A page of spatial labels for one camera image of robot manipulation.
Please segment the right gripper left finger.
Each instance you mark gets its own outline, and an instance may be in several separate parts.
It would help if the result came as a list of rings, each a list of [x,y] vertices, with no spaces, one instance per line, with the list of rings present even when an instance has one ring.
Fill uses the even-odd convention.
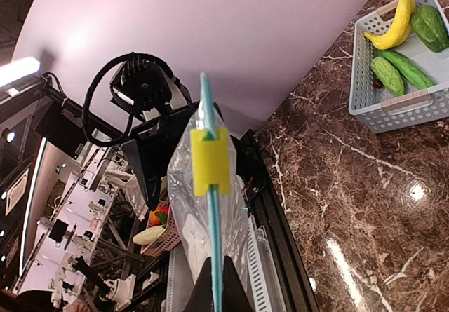
[[[211,258],[206,258],[184,312],[212,312],[213,308]]]

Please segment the long green toy cucumber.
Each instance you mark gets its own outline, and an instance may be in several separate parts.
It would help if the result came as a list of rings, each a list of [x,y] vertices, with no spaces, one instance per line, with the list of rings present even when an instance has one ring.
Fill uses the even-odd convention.
[[[436,85],[430,76],[425,74],[406,56],[394,50],[381,50],[380,55],[388,60],[406,79],[406,81],[418,90],[430,88]]]

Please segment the clear zip top bag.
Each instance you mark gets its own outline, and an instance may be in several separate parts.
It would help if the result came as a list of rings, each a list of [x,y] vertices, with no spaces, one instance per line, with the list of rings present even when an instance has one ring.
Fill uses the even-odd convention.
[[[205,259],[211,258],[213,311],[222,311],[222,272],[226,255],[236,265],[243,287],[248,286],[248,214],[243,210],[243,194],[236,173],[237,154],[230,134],[230,194],[220,195],[218,187],[210,185],[205,196],[194,195],[190,131],[205,130],[206,140],[216,140],[217,129],[227,128],[215,108],[205,74],[200,75],[200,82],[198,109],[189,119],[168,165],[168,196],[192,280],[197,281]]]

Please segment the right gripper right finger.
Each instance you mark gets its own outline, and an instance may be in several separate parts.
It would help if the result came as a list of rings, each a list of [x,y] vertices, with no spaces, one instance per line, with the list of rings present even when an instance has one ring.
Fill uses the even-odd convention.
[[[222,311],[224,312],[252,312],[248,297],[241,284],[232,258],[224,257],[222,272]]]

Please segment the yellow zipper slider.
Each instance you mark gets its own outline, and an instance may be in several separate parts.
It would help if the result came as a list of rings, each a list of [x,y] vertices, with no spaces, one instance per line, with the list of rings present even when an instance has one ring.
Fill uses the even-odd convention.
[[[220,195],[229,195],[228,129],[218,128],[216,140],[206,140],[205,137],[205,130],[190,131],[194,195],[205,196],[210,185],[217,186]]]

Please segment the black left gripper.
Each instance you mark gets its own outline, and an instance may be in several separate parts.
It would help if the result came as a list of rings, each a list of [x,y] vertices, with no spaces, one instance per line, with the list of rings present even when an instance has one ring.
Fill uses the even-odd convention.
[[[175,148],[198,106],[189,104],[136,126],[121,146],[150,210],[158,205],[162,178],[167,175]]]

